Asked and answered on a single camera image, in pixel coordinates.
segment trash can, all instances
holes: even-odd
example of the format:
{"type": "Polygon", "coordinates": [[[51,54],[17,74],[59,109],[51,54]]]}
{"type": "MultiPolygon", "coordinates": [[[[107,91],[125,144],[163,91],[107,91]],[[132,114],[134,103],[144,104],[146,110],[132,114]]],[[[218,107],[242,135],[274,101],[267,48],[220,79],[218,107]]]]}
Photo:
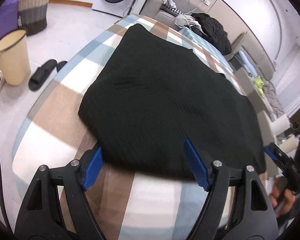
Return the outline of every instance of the trash can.
{"type": "Polygon", "coordinates": [[[19,0],[5,0],[0,6],[0,38],[18,28],[19,0]]]}
{"type": "Polygon", "coordinates": [[[0,70],[10,85],[21,84],[30,73],[26,34],[20,28],[0,39],[0,70]]]}

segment tiled floor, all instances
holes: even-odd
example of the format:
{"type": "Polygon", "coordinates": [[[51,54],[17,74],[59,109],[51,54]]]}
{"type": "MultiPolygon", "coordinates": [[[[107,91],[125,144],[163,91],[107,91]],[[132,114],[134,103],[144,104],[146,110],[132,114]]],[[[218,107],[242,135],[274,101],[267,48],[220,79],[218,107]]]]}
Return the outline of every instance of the tiled floor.
{"type": "MultiPolygon", "coordinates": [[[[31,73],[48,59],[70,60],[92,39],[108,29],[119,18],[92,11],[90,8],[49,4],[48,27],[27,38],[31,73]]],[[[26,80],[14,87],[5,84],[0,92],[0,158],[6,209],[14,229],[22,200],[14,184],[11,151],[21,124],[48,82],[37,92],[31,92],[26,80]]]]}

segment checkered pillow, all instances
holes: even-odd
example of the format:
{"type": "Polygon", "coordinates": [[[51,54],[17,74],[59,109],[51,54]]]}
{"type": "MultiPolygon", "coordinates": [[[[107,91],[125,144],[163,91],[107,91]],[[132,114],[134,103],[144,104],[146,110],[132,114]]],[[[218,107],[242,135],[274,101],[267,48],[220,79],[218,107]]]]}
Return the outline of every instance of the checkered pillow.
{"type": "Polygon", "coordinates": [[[164,10],[165,12],[173,15],[173,16],[177,16],[179,14],[182,14],[182,12],[179,9],[172,8],[172,7],[170,7],[170,6],[166,5],[166,4],[162,4],[161,9],[164,10]]]}

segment gray blanket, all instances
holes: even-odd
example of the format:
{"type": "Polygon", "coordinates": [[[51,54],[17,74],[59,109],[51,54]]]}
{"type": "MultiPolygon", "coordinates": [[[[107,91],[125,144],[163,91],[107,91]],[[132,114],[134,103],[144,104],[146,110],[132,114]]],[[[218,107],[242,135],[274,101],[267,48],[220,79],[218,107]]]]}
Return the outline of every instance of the gray blanket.
{"type": "Polygon", "coordinates": [[[265,96],[269,101],[274,114],[276,115],[277,118],[279,118],[281,115],[284,115],[285,112],[279,100],[277,99],[277,93],[275,92],[274,85],[270,81],[265,79],[263,79],[263,82],[264,82],[263,91],[265,93],[265,96]]]}

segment black slipper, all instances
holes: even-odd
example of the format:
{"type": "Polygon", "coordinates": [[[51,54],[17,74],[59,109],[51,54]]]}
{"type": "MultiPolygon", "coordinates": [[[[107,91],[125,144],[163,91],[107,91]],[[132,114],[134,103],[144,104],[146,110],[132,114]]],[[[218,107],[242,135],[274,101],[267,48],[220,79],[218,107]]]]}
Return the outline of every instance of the black slipper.
{"type": "Polygon", "coordinates": [[[63,68],[63,66],[65,65],[65,64],[67,64],[68,62],[67,61],[60,61],[59,63],[58,63],[58,65],[57,65],[57,72],[59,72],[62,68],[63,68]]]}
{"type": "Polygon", "coordinates": [[[37,91],[42,87],[43,83],[50,76],[52,70],[57,66],[58,62],[55,59],[50,59],[41,67],[37,68],[29,80],[29,88],[31,91],[37,91]]]}

